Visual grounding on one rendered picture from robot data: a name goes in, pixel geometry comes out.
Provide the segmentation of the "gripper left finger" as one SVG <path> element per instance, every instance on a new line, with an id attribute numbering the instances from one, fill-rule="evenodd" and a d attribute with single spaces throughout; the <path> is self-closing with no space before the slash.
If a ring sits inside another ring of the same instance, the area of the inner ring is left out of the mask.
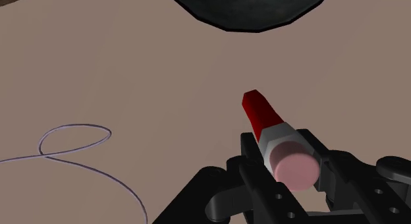
<path id="1" fill-rule="evenodd" d="M 251 132 L 240 136 L 241 154 L 226 169 L 200 169 L 152 224 L 229 224 L 244 214 L 247 224 L 304 224 L 308 214 L 262 163 Z"/>

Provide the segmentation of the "red pencil with pink eraser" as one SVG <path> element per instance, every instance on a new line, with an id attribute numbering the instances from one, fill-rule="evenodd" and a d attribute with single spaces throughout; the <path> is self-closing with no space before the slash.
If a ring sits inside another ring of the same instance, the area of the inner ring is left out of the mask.
<path id="1" fill-rule="evenodd" d="M 284 121 L 257 90 L 244 93 L 242 107 L 250 121 L 263 164 L 292 192 L 310 188 L 319 178 L 314 149 Z"/>

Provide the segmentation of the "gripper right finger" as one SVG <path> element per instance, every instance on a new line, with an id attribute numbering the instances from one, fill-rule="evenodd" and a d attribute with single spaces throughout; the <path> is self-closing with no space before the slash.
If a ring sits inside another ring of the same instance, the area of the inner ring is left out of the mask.
<path id="1" fill-rule="evenodd" d="M 411 224 L 411 160 L 385 156 L 369 165 L 350 152 L 329 150 L 308 129 L 328 212 L 308 213 L 311 224 Z"/>

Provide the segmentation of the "dark grey round bowl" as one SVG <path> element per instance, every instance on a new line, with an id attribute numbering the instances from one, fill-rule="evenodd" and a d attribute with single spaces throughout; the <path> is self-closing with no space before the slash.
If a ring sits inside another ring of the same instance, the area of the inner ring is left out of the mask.
<path id="1" fill-rule="evenodd" d="M 260 33 L 289 25 L 324 0 L 173 0 L 195 19 L 226 32 Z"/>

